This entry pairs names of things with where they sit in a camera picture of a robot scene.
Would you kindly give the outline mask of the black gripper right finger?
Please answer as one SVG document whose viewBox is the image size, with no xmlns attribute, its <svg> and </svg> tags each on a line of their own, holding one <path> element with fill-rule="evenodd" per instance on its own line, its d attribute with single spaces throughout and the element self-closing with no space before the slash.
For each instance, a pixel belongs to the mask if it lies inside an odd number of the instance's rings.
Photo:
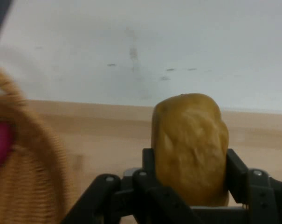
<svg viewBox="0 0 282 224">
<path fill-rule="evenodd" d="M 228 149 L 226 183 L 235 202 L 246 205 L 249 224 L 282 224 L 282 181 L 265 170 L 248 168 Z"/>
</svg>

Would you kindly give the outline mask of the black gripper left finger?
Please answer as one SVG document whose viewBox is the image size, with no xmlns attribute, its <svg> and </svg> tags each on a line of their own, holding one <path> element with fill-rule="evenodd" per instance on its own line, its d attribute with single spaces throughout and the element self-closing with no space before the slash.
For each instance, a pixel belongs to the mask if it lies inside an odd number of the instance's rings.
<svg viewBox="0 0 282 224">
<path fill-rule="evenodd" d="M 196 224 L 193 211 L 155 178 L 153 149 L 142 151 L 142 167 L 120 178 L 101 174 L 71 208 L 63 224 L 118 224 L 133 215 L 139 224 Z"/>
</svg>

